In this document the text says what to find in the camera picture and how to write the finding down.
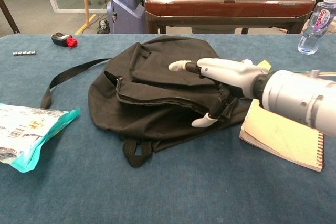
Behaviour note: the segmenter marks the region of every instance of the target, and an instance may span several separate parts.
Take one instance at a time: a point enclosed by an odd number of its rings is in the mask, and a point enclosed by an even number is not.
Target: black backpack
[[[219,58],[200,39],[165,35],[136,43],[112,59],[94,60],[56,76],[41,107],[50,107],[53,87],[108,60],[89,88],[90,115],[97,127],[118,133],[124,140],[123,152],[128,162],[139,167],[152,151],[159,152],[244,120],[250,102],[240,105],[239,99],[230,95],[218,122],[207,128],[191,126],[218,100],[218,86],[194,73],[170,72],[168,65],[205,57]],[[141,155],[135,154],[138,146]]]

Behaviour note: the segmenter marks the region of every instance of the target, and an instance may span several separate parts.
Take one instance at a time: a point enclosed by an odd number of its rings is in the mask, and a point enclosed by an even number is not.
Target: small metal parts
[[[20,51],[20,52],[14,52],[13,55],[14,56],[20,56],[20,55],[35,55],[36,51]]]

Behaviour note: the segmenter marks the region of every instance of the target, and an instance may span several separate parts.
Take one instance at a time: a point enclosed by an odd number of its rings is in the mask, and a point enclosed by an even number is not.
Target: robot
[[[225,97],[232,94],[258,99],[270,112],[336,136],[336,82],[318,78],[318,70],[312,70],[308,77],[286,70],[269,72],[250,60],[213,58],[177,61],[169,65],[169,70],[196,73],[218,85],[218,100],[203,118],[192,122],[193,127],[208,127],[217,122],[227,106]]]
[[[145,10],[139,0],[111,0],[107,4],[111,33],[147,33]]]

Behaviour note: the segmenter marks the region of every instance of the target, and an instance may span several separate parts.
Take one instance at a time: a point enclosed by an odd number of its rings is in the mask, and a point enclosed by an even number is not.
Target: red object
[[[78,42],[75,38],[68,38],[67,44],[68,44],[68,47],[75,47],[77,46]]]

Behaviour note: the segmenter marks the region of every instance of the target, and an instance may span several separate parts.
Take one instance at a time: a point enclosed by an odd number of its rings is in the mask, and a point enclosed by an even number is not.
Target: notebook spiral binding
[[[317,164],[324,168],[324,137],[323,132],[319,132],[318,146],[317,146]]]

